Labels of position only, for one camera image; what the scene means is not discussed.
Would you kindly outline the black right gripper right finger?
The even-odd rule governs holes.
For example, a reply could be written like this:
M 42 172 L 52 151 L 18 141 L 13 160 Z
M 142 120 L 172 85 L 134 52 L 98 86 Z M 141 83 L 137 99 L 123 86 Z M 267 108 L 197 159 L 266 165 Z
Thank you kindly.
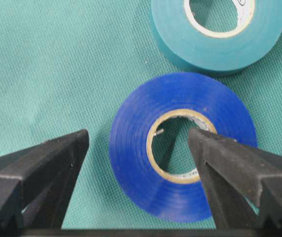
M 214 230 L 197 237 L 282 237 L 282 156 L 199 128 L 188 133 Z

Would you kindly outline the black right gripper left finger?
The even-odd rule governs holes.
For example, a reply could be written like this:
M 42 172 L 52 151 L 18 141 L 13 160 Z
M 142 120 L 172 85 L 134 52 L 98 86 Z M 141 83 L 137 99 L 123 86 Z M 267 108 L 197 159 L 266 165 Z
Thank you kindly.
M 0 157 L 0 236 L 62 226 L 89 133 L 82 129 Z

